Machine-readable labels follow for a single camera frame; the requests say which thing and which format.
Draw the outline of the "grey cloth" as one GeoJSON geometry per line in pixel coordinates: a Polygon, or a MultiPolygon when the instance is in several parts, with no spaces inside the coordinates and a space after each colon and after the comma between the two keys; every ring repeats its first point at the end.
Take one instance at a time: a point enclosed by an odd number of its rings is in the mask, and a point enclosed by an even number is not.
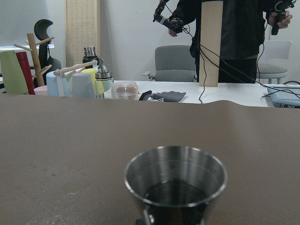
{"type": "Polygon", "coordinates": [[[179,102],[184,98],[185,95],[186,95],[185,92],[169,91],[169,92],[152,93],[151,97],[155,100],[159,100],[163,98],[164,102],[179,102]]]}

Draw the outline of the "glass oil dispenser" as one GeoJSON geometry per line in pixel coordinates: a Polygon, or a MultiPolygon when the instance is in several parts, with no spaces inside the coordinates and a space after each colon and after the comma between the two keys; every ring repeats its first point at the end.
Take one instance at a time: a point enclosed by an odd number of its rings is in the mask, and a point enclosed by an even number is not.
{"type": "Polygon", "coordinates": [[[99,66],[95,73],[96,98],[115,99],[114,79],[112,73],[104,66],[104,60],[99,58],[99,66]]]}

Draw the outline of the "blue teach pendant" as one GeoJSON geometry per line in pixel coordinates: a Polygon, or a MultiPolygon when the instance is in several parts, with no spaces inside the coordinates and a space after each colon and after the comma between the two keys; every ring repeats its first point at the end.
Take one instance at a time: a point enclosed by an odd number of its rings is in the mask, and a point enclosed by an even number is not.
{"type": "Polygon", "coordinates": [[[277,108],[299,108],[300,86],[299,85],[271,85],[267,88],[267,96],[277,108]]]}

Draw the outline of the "light blue mug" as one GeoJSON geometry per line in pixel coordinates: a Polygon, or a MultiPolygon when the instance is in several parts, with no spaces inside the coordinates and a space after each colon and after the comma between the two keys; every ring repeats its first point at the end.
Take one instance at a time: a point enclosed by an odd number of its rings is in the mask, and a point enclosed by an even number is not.
{"type": "MultiPolygon", "coordinates": [[[[62,85],[64,90],[65,97],[70,96],[70,90],[68,86],[68,82],[66,79],[65,74],[61,75],[62,77],[62,85]]],[[[47,93],[49,96],[59,96],[59,89],[57,85],[57,76],[54,74],[53,71],[50,71],[46,74],[46,83],[47,83],[47,93]]]]}

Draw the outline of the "grey office chair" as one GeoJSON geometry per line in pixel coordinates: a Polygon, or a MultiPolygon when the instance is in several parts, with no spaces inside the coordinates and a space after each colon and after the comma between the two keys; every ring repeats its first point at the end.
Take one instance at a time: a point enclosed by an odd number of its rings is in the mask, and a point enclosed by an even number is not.
{"type": "Polygon", "coordinates": [[[155,49],[155,73],[143,73],[156,82],[194,82],[195,60],[188,45],[166,45],[155,49]]]}

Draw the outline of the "wooden mug tree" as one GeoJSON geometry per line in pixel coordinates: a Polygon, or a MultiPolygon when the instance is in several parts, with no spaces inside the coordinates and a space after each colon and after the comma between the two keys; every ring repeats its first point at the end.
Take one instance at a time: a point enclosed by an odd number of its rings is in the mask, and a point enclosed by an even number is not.
{"type": "Polygon", "coordinates": [[[37,42],[37,43],[35,41],[33,33],[28,33],[27,38],[28,38],[28,40],[26,41],[26,43],[29,44],[29,48],[27,48],[25,46],[22,46],[22,45],[19,45],[19,44],[14,44],[14,46],[31,52],[31,57],[32,57],[32,61],[33,61],[34,69],[35,69],[35,77],[37,79],[38,86],[44,86],[45,83],[44,83],[44,79],[43,79],[43,74],[48,69],[50,69],[52,67],[52,65],[45,66],[44,68],[41,68],[40,61],[39,61],[39,58],[38,58],[37,45],[48,43],[52,39],[54,39],[54,37],[46,38],[46,39],[44,39],[40,42],[37,42]]]}

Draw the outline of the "person in black jacket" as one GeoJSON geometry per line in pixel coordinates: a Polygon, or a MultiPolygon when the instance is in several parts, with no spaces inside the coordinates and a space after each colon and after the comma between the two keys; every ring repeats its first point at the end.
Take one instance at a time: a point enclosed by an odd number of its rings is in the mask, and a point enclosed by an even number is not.
{"type": "MultiPolygon", "coordinates": [[[[202,1],[180,0],[168,18],[183,25],[196,22],[190,54],[195,59],[196,73],[200,66],[202,1]]],[[[285,29],[291,22],[289,11],[276,22],[278,13],[269,0],[225,0],[223,2],[219,83],[255,83],[259,47],[265,40],[265,23],[285,29]]]]}

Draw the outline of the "grey blue mug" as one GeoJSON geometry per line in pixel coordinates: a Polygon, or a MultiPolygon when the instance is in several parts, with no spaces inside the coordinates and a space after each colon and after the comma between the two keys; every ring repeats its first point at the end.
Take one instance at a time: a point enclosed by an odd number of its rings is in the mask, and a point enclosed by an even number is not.
{"type": "Polygon", "coordinates": [[[89,73],[72,74],[72,96],[76,98],[96,97],[89,73]]]}

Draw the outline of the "green cup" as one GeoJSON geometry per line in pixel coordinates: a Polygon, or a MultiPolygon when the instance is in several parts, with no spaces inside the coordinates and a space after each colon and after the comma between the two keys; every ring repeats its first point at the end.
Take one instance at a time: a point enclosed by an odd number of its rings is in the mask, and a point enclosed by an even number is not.
{"type": "Polygon", "coordinates": [[[15,51],[0,53],[0,64],[6,93],[26,94],[28,88],[15,51]]]}

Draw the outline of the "clear egg carton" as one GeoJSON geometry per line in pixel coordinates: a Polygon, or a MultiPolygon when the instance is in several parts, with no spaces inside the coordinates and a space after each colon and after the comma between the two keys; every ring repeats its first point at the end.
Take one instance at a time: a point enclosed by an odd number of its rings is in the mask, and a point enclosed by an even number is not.
{"type": "Polygon", "coordinates": [[[119,81],[114,84],[114,98],[118,100],[138,100],[139,89],[134,81],[119,81]]]}

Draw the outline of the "steel double jigger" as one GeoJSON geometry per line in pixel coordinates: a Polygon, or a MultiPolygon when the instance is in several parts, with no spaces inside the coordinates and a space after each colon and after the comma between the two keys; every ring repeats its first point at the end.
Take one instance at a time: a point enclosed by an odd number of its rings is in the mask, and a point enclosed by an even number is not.
{"type": "Polygon", "coordinates": [[[228,174],[203,150],[159,146],[135,156],[124,182],[141,213],[137,225],[205,225],[228,174]]]}

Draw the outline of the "black steel flask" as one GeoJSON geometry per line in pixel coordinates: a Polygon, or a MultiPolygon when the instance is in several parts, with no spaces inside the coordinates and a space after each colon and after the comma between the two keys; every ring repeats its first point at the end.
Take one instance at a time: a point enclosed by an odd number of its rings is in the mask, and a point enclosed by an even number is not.
{"type": "Polygon", "coordinates": [[[97,67],[99,65],[99,58],[98,58],[98,56],[96,54],[95,47],[94,46],[84,47],[83,48],[83,53],[84,53],[84,57],[82,59],[83,63],[87,63],[87,62],[90,62],[90,61],[93,61],[93,60],[97,61],[96,65],[86,66],[85,68],[86,69],[88,69],[88,68],[95,68],[95,69],[97,69],[97,67]]]}

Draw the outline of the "white chair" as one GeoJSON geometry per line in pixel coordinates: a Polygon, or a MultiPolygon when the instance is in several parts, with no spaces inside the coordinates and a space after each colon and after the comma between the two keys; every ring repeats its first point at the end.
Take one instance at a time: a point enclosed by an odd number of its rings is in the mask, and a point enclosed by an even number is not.
{"type": "Polygon", "coordinates": [[[257,79],[268,79],[268,84],[273,79],[277,84],[288,75],[288,69],[283,66],[283,60],[289,58],[292,41],[290,40],[266,40],[260,46],[259,57],[257,59],[257,79]]]}

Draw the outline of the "light wooden post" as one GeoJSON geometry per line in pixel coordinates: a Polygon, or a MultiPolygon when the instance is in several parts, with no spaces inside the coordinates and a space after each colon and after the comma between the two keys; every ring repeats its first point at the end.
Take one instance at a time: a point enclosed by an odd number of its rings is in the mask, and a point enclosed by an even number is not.
{"type": "Polygon", "coordinates": [[[217,87],[223,16],[223,1],[209,0],[202,3],[200,31],[199,85],[217,87]]]}

